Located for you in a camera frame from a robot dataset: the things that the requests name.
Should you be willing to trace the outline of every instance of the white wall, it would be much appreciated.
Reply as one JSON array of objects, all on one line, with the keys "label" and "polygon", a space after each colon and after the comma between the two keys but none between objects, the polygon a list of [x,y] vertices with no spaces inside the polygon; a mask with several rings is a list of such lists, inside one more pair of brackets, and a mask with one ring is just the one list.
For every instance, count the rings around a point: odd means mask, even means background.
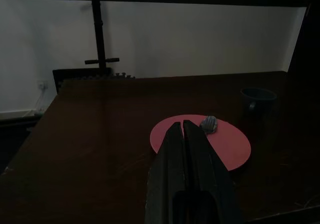
[{"label": "white wall", "polygon": [[[138,78],[286,70],[305,8],[104,2],[108,57]],[[96,59],[90,2],[0,0],[0,113],[29,110],[52,70]]]}]

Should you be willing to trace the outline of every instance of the mug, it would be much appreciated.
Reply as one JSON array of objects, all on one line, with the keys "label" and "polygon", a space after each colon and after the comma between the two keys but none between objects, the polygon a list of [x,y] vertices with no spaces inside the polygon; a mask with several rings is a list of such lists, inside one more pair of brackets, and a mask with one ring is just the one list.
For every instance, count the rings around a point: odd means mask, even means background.
[{"label": "mug", "polygon": [[248,87],[241,89],[246,114],[261,117],[268,113],[276,100],[276,94],[270,90]]}]

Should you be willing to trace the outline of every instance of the mug handle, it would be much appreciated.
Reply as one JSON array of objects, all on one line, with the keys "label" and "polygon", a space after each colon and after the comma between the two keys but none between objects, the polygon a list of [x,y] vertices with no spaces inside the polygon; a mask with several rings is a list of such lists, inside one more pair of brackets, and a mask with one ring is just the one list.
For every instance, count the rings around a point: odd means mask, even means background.
[{"label": "mug handle", "polygon": [[250,104],[249,104],[249,111],[253,111],[256,107],[256,102],[255,101],[252,101]]}]

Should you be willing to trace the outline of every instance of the brown table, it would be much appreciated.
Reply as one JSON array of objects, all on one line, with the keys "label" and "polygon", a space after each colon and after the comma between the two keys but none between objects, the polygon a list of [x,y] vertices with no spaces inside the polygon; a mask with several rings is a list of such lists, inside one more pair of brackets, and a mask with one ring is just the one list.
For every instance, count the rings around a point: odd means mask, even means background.
[{"label": "brown table", "polygon": [[[263,120],[242,116],[248,86],[278,94]],[[179,114],[247,135],[251,158],[231,173],[245,220],[320,204],[318,99],[284,72],[70,81],[0,177],[1,223],[143,223],[149,134]]]}]

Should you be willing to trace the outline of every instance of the pink disc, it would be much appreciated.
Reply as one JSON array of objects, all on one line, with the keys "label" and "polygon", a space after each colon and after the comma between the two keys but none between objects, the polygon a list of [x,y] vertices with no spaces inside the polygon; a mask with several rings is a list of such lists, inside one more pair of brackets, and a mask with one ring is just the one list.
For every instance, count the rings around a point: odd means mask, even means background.
[{"label": "pink disc", "polygon": [[[183,131],[184,120],[190,120],[199,126],[205,117],[204,115],[177,115],[160,121],[150,134],[153,150],[156,153],[159,151],[165,133],[173,123],[180,122]],[[207,138],[228,170],[240,167],[250,156],[251,146],[247,137],[228,122],[218,119],[217,131],[207,135]]]}]

